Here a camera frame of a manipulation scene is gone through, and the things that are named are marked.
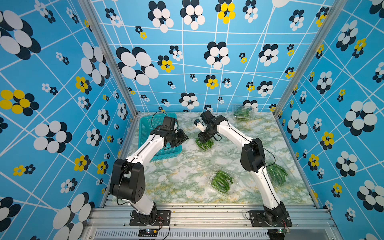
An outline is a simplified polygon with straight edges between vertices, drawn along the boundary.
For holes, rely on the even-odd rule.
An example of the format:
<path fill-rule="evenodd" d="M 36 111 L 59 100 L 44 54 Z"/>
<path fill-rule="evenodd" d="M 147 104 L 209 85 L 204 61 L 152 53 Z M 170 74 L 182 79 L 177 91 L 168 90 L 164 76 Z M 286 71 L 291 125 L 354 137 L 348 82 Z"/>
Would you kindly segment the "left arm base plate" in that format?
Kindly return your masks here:
<path fill-rule="evenodd" d="M 157 210 L 155 214 L 151 213 L 146 216 L 137 211 L 131 211 L 130 226 L 133 227 L 160 227 L 160 226 L 169 226 L 171 220 L 171 211 L 169 210 Z"/>

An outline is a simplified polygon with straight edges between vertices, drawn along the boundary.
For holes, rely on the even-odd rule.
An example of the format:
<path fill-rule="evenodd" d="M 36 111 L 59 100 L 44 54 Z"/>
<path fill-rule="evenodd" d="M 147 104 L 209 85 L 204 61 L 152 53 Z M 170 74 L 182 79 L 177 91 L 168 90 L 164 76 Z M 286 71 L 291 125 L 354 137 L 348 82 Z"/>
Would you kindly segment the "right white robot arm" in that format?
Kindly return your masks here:
<path fill-rule="evenodd" d="M 284 224 L 291 227 L 291 217 L 269 178 L 266 149 L 262 141 L 259 138 L 247 136 L 230 124 L 227 118 L 222 115 L 213 115 L 210 111 L 203 112 L 200 119 L 194 120 L 194 125 L 201 131 L 198 137 L 202 142 L 205 143 L 216 135 L 224 136 L 241 150 L 241 165 L 253 174 L 262 196 L 266 223 L 270 226 Z"/>

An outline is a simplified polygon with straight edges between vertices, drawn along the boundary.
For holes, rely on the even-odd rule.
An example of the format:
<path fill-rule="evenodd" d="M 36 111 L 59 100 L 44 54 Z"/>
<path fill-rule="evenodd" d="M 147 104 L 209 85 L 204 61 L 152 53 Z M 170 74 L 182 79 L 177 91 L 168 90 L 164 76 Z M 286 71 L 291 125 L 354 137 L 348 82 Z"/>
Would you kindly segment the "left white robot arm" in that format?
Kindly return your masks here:
<path fill-rule="evenodd" d="M 125 159 L 117 159 L 113 165 L 110 194 L 123 201 L 118 205 L 130 204 L 140 217 L 155 221 L 157 205 L 145 194 L 145 166 L 167 145 L 176 148 L 187 139 L 184 131 L 178 128 L 178 120 L 165 116 L 163 123 L 150 132 L 138 150 Z"/>

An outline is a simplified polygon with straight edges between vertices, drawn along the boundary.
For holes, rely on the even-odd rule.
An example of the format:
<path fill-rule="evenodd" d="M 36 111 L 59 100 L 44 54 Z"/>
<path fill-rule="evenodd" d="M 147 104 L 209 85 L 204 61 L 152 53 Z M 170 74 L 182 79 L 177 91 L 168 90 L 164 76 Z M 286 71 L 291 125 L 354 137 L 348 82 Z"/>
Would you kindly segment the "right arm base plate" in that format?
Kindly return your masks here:
<path fill-rule="evenodd" d="M 248 211 L 246 218 L 251 221 L 253 227 L 292 227 L 292 219 L 288 214 L 283 215 L 279 223 L 270 224 L 267 222 L 267 217 L 264 211 Z"/>

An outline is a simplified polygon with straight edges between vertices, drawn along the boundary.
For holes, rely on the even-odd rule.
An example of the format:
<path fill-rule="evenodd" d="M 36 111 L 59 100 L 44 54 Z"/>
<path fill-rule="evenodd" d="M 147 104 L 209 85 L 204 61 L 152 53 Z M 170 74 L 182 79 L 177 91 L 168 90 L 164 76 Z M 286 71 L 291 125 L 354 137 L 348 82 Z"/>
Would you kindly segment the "clear clamshell with peppers middle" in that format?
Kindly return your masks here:
<path fill-rule="evenodd" d="M 208 140 L 207 142 L 203 143 L 199 138 L 195 139 L 195 143 L 202 151 L 211 149 L 215 144 L 212 140 Z"/>

